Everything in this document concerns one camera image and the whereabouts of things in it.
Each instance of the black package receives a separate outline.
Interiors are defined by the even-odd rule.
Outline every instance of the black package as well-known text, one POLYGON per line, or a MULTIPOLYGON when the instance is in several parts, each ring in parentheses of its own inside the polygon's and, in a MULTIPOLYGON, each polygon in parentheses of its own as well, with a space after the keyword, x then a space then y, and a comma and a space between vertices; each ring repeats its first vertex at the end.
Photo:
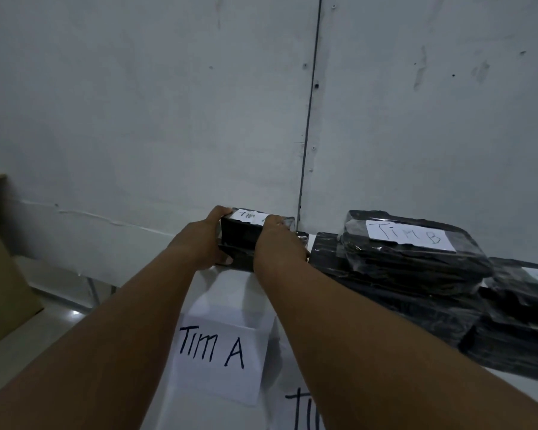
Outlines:
MULTIPOLYGON (((308 233, 297 231, 297 237, 301 240, 303 246, 307 247, 308 233)), ((233 262, 231 263, 231 268, 236 270, 244 270, 246 272, 253 271, 253 258, 255 257, 255 251, 250 249, 236 248, 234 246, 229 246, 225 244, 220 244, 219 248, 222 252, 227 253, 233 262)))
POLYGON ((459 346, 484 310, 478 295, 431 297, 419 293, 404 294, 370 282, 366 276, 352 270, 345 257, 344 246, 335 234, 317 234, 309 263, 345 287, 405 317, 452 347, 459 346))
POLYGON ((497 293, 497 304, 524 323, 538 324, 538 264, 490 258, 494 276, 486 285, 497 293))
POLYGON ((351 210, 341 241, 352 269, 388 289, 443 296, 473 294, 482 279, 492 275, 492 266, 474 239, 452 225, 391 216, 385 211, 351 210), (407 241, 418 244, 417 240, 426 242, 430 236, 435 247, 443 247, 448 240, 454 251, 371 239, 366 221, 383 224, 377 226, 387 238, 398 231, 409 238, 407 241), (393 224, 399 229, 386 228, 393 224))
MULTIPOLYGON (((254 251, 267 216, 260 211, 233 208, 232 214, 221 218, 221 243, 225 246, 254 251)), ((295 230, 294 217, 284 217, 283 223, 291 231, 295 230)))
POLYGON ((463 348, 479 365, 538 380, 538 328, 483 317, 463 341, 463 348))

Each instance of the forearm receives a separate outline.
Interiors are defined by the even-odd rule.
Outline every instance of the forearm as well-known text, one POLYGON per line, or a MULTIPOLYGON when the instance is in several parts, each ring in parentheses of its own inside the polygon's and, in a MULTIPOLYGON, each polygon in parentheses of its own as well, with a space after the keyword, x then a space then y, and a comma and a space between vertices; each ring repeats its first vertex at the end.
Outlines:
POLYGON ((258 277, 329 430, 538 428, 536 402, 306 263, 258 277))
POLYGON ((191 262, 172 250, 0 391, 0 429, 139 428, 195 273, 191 262))

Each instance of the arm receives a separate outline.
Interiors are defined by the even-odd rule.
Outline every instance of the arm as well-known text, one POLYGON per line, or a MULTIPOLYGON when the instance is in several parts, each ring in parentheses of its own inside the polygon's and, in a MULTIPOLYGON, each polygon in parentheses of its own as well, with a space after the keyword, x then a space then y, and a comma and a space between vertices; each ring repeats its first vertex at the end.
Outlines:
POLYGON ((538 403, 309 266, 270 216, 255 272, 328 430, 538 429, 538 403))
POLYGON ((0 430, 138 429, 196 270, 224 258, 216 207, 0 390, 0 430))

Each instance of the hand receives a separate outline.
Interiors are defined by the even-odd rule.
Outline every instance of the hand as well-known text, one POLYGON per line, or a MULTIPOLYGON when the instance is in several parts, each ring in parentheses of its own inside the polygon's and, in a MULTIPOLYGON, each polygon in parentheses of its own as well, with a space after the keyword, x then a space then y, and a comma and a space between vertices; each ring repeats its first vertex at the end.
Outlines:
POLYGON ((295 262, 307 262, 307 250, 283 224, 283 217, 268 216, 255 246, 255 273, 264 274, 295 262))
POLYGON ((217 224, 233 210, 217 205, 205 220, 192 222, 177 234, 166 250, 187 256, 195 270, 204 270, 214 264, 228 265, 233 261, 217 246, 217 224))

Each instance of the stack of black packages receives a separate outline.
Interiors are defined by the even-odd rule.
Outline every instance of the stack of black packages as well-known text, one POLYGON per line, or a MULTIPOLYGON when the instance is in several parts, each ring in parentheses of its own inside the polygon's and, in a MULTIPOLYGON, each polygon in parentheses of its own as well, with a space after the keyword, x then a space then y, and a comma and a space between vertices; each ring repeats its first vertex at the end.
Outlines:
POLYGON ((310 263, 453 347, 459 347, 481 317, 484 303, 477 290, 482 279, 492 274, 488 259, 466 231, 384 211, 349 211, 340 237, 317 234, 310 263), (451 250, 441 249, 444 242, 435 249, 373 239, 376 236, 369 235, 366 221, 387 225, 384 230, 394 231, 395 239, 410 231, 411 238, 420 237, 422 242, 420 233, 427 228, 440 242, 443 238, 438 236, 444 232, 451 250), (403 226, 392 229, 390 224, 403 226))
MULTIPOLYGON (((219 248, 233 258, 231 268, 253 271, 255 245, 263 230, 266 213, 246 208, 233 208, 233 213, 221 218, 221 243, 219 248)), ((295 218, 284 217, 283 223, 295 230, 295 218)), ((299 239, 307 245, 308 234, 297 232, 299 239)))
POLYGON ((464 343, 488 368, 538 379, 538 264, 490 258, 495 270, 480 292, 488 315, 464 343))

